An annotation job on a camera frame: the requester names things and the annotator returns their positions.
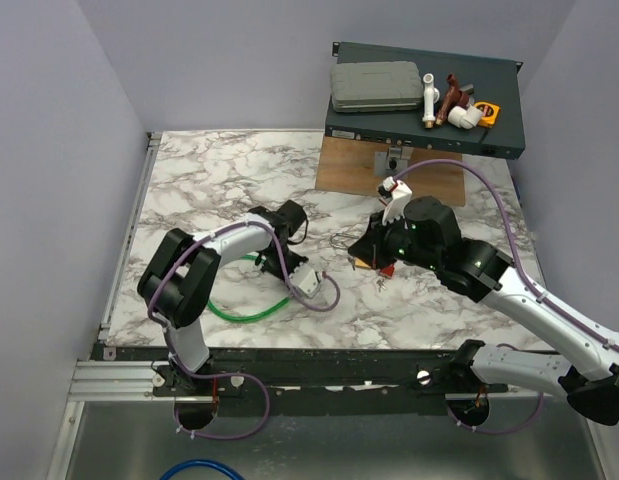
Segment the brass padlock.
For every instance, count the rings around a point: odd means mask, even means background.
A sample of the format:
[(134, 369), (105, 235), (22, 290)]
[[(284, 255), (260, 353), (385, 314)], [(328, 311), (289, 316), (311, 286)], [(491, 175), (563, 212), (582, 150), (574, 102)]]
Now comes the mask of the brass padlock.
[(366, 270), (371, 270), (372, 267), (370, 265), (368, 265), (367, 263), (365, 263), (363, 260), (355, 257), (353, 259), (353, 265), (356, 269), (366, 269)]

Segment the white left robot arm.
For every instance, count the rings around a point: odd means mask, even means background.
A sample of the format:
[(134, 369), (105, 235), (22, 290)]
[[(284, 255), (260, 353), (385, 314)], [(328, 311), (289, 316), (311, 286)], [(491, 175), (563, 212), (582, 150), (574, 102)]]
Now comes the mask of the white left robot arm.
[(137, 284), (137, 293), (165, 330), (170, 353), (180, 367), (176, 382), (190, 395), (203, 393), (211, 380), (210, 358), (200, 316), (223, 266), (256, 253), (264, 272), (290, 283), (304, 298), (319, 287), (308, 258), (289, 249), (291, 237), (308, 225), (298, 203), (288, 200), (275, 211), (258, 206), (232, 225), (190, 235), (174, 228), (164, 236)]

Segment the green cable lock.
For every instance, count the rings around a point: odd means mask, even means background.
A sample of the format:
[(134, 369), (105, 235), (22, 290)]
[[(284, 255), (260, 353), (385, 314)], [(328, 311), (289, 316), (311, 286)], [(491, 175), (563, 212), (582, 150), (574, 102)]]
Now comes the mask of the green cable lock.
[(219, 307), (217, 307), (211, 300), (209, 300), (207, 302), (207, 308), (218, 318), (230, 322), (230, 323), (235, 323), (235, 324), (248, 324), (248, 323), (257, 323), (261, 320), (264, 320), (274, 314), (276, 314), (278, 311), (280, 311), (281, 309), (283, 309), (284, 307), (286, 307), (290, 302), (290, 298), (286, 297), (281, 299), (280, 301), (278, 301), (277, 303), (275, 303), (274, 305), (260, 311), (257, 313), (252, 313), (249, 315), (238, 315), (238, 314), (232, 314), (232, 313), (228, 313), (226, 311), (223, 311), (222, 309), (220, 309)]

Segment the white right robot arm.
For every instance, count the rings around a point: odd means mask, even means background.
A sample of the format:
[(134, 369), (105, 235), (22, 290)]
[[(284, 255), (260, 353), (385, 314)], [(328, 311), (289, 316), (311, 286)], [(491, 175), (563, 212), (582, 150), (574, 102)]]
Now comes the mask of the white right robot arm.
[(469, 392), (508, 384), (563, 398), (598, 424), (619, 422), (619, 332), (592, 320), (517, 270), (503, 251), (461, 234), (453, 210), (433, 197), (409, 201), (400, 217), (378, 211), (351, 256), (379, 270), (398, 261), (431, 271), (451, 292), (500, 312), (554, 349), (554, 354), (508, 351), (467, 341), (449, 379)]

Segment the red plastic seal tag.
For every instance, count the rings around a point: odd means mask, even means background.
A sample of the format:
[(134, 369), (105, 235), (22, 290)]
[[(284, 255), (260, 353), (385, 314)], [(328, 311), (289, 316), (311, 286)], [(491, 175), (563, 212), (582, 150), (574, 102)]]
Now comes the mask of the red plastic seal tag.
[(378, 274), (383, 278), (391, 279), (394, 276), (395, 266), (389, 265), (379, 270)]

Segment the white elbow pipe fitting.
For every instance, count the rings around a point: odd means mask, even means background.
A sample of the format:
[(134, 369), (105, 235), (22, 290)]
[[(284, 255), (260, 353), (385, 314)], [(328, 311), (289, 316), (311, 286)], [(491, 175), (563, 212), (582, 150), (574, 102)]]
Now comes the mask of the white elbow pipe fitting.
[(459, 129), (470, 130), (475, 128), (483, 117), (483, 111), (473, 105), (467, 108), (454, 106), (448, 113), (447, 121)]

